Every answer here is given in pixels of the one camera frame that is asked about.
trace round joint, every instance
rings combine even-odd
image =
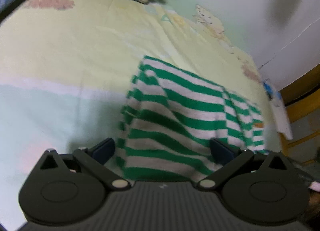
[[[201,180],[199,184],[202,188],[213,188],[216,183],[211,179],[204,179]]]
[[[128,184],[129,183],[125,179],[116,179],[112,182],[112,185],[115,188],[125,188]]]

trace black robotic device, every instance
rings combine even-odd
[[[72,154],[49,149],[20,190],[28,221],[20,230],[310,230],[300,221],[308,186],[285,156],[211,142],[224,166],[195,184],[131,186],[103,166],[114,153],[111,138]]]

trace light green fabric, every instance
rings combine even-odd
[[[146,56],[122,109],[116,161],[130,180],[199,181],[221,165],[209,139],[264,152],[256,105],[214,82]]]

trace ribbed black surface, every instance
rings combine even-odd
[[[217,195],[200,192],[188,183],[137,182],[134,188],[112,193],[99,212],[67,227],[28,223],[21,231],[306,231],[294,222],[263,227],[231,215]]]

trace bed sheet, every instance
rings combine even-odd
[[[0,222],[8,230],[25,221],[18,192],[45,149],[68,153],[116,137],[130,79],[144,55],[257,103],[266,147],[280,149],[252,58],[233,46],[209,10],[188,8],[192,19],[159,1],[28,0],[1,24]]]

